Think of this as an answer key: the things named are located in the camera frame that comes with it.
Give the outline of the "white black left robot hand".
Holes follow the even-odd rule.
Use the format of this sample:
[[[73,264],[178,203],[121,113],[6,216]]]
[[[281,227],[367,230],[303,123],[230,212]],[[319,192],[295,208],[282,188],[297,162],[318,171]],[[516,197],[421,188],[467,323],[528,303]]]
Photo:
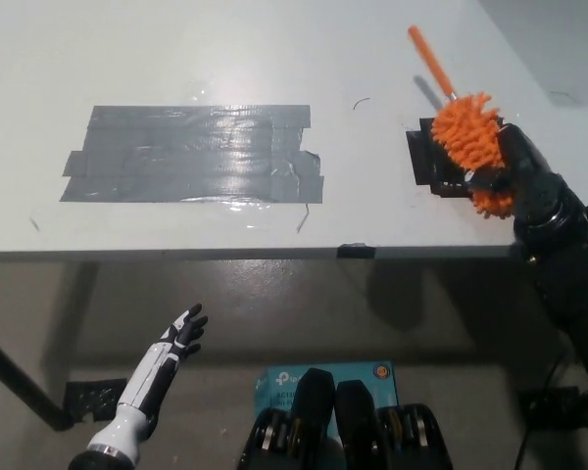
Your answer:
[[[202,306],[182,313],[143,355],[129,378],[112,421],[97,432],[71,469],[134,469],[140,446],[154,433],[163,401],[181,363],[201,349],[208,317]]]

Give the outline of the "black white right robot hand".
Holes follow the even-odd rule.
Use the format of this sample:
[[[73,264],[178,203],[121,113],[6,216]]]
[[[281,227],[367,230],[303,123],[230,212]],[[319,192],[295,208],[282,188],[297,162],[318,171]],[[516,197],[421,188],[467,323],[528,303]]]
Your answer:
[[[586,207],[520,127],[504,124],[496,143],[505,166],[478,169],[467,188],[473,195],[512,198],[514,237],[526,254],[540,258],[587,242]]]

